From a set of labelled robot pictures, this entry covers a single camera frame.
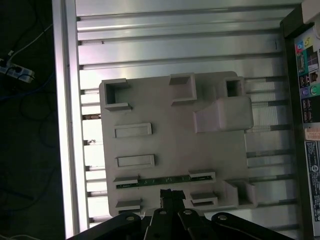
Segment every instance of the metal surface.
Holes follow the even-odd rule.
[[[78,202],[72,142],[69,58],[65,1],[52,1],[55,48],[56,95],[59,123],[59,148],[63,190],[65,236],[79,233]]]
[[[186,70],[234,71],[245,78],[255,104],[254,128],[245,134],[247,162],[251,180],[263,183],[266,193],[261,207],[238,211],[279,231],[298,224],[296,206],[286,205],[296,196],[290,193],[294,158],[278,26],[300,0],[64,2],[53,2],[53,17],[67,237],[110,218],[101,120],[82,120],[99,118],[100,82]],[[269,213],[280,217],[269,220]]]

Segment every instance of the metal bolt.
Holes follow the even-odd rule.
[[[191,210],[184,210],[183,212],[185,215],[191,215],[192,214],[192,211]]]
[[[218,219],[219,219],[219,220],[222,220],[222,221],[225,221],[225,220],[227,220],[228,218],[227,218],[225,215],[220,215],[220,216],[218,216]]]
[[[135,220],[135,217],[134,217],[134,216],[128,216],[126,219],[127,219],[128,221],[133,221],[133,220]]]

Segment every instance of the gray plastic tray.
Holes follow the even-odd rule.
[[[105,80],[99,86],[109,211],[160,207],[160,189],[183,190],[186,208],[255,207],[244,131],[195,132],[234,72]]]

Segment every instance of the raised block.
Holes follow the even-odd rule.
[[[193,113],[196,133],[238,131],[253,127],[254,117],[249,97],[222,97]]]
[[[151,123],[139,123],[129,125],[114,126],[114,138],[136,137],[143,135],[151,135]]]
[[[224,181],[225,197],[234,206],[257,207],[256,187],[245,181]]]
[[[194,207],[218,205],[218,197],[213,192],[191,193],[191,203]]]
[[[171,106],[194,103],[197,100],[195,75],[193,73],[170,75],[172,90]]]
[[[212,180],[216,181],[216,173],[213,169],[201,169],[201,170],[190,170],[190,178],[202,178],[202,177],[211,177]]]
[[[119,213],[123,213],[123,212],[140,212],[141,199],[129,200],[129,201],[118,201],[116,206],[115,206],[115,208]]]
[[[117,157],[116,163],[120,170],[153,168],[155,166],[155,155]]]
[[[115,185],[137,184],[138,176],[117,177],[113,182]]]

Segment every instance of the label sticker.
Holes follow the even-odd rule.
[[[320,141],[320,127],[305,128],[304,137],[308,141]]]
[[[303,39],[303,46],[304,49],[307,49],[308,47],[312,46],[313,42],[312,42],[312,37],[308,36],[305,39]]]
[[[306,161],[308,164],[310,190],[313,203],[314,221],[320,221],[320,166],[317,143],[315,141],[305,142]]]

